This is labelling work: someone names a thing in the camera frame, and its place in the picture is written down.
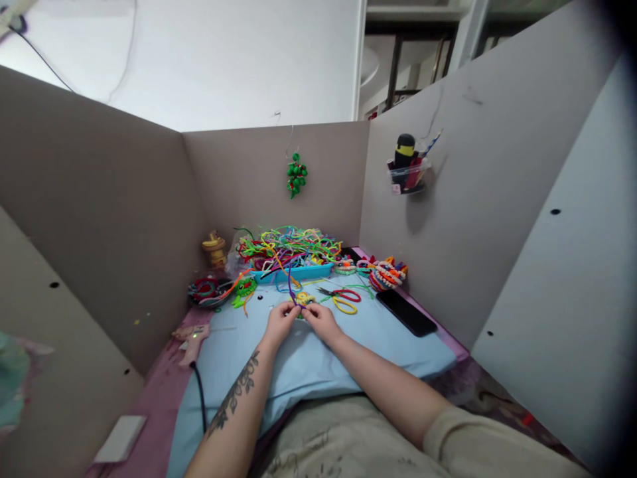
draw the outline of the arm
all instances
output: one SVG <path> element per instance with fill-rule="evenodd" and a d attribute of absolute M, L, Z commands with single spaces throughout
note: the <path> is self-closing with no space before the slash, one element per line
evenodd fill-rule
<path fill-rule="evenodd" d="M 291 302 L 272 309 L 261 342 L 212 419 L 185 478 L 232 478 L 248 474 L 274 360 L 300 312 L 301 308 Z"/>
<path fill-rule="evenodd" d="M 422 450 L 431 424 L 453 405 L 422 380 L 345 335 L 327 307 L 310 304 L 302 314 L 383 415 Z"/>

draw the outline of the yellow figurine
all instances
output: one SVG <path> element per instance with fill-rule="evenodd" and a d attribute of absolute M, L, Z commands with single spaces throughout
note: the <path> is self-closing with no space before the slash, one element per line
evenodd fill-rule
<path fill-rule="evenodd" d="M 224 251 L 224 247 L 226 247 L 226 241 L 219 236 L 217 231 L 210 233 L 209 241 L 203 241 L 203 243 L 201 243 L 201 248 L 210 253 L 210 264 L 214 269 L 223 269 L 226 267 L 228 256 Z"/>

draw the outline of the sleeve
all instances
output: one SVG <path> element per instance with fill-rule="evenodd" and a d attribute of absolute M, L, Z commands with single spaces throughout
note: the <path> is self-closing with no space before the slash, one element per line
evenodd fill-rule
<path fill-rule="evenodd" d="M 530 437 L 456 407 L 433 422 L 423 450 L 454 478 L 591 476 Z"/>

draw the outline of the scissor handle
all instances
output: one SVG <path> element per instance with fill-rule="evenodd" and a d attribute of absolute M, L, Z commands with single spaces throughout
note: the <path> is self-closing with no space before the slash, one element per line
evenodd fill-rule
<path fill-rule="evenodd" d="M 349 314 L 349 315 L 353 315 L 353 314 L 355 314 L 358 311 L 358 309 L 355 308 L 355 306 L 353 306 L 349 302 L 345 302 L 344 300 L 339 299 L 336 296 L 332 297 L 332 300 L 334 301 L 334 304 L 335 304 L 336 308 L 338 310 L 340 310 L 341 312 L 343 312 L 343 313 L 346 313 L 346 314 Z M 345 307 L 348 307 L 349 310 L 343 309 L 342 305 L 344 305 Z"/>
<path fill-rule="evenodd" d="M 352 302 L 360 302 L 361 300 L 360 295 L 358 295 L 356 292 L 350 289 L 340 289 L 340 290 L 334 291 L 334 293 L 337 293 L 343 299 L 347 299 Z"/>

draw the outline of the scissors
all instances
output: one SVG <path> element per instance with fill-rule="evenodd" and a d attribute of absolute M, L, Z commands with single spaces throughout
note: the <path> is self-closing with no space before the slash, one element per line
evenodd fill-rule
<path fill-rule="evenodd" d="M 334 302 L 334 305 L 336 306 L 336 308 L 338 310 L 340 310 L 341 312 L 353 315 L 353 314 L 355 314 L 358 311 L 358 309 L 355 308 L 355 306 L 353 306 L 349 302 L 345 302 L 343 300 L 343 299 L 347 299 L 348 301 L 352 301 L 352 302 L 360 302 L 360 295 L 358 295 L 353 290 L 339 289 L 339 290 L 335 290 L 335 291 L 329 291 L 329 290 L 323 289 L 322 287 L 318 287 L 317 290 L 319 292 L 321 292 L 322 294 L 330 296 L 332 298 L 332 301 Z M 343 309 L 343 307 L 341 307 L 341 305 L 345 305 L 346 307 L 348 307 L 348 309 Z"/>

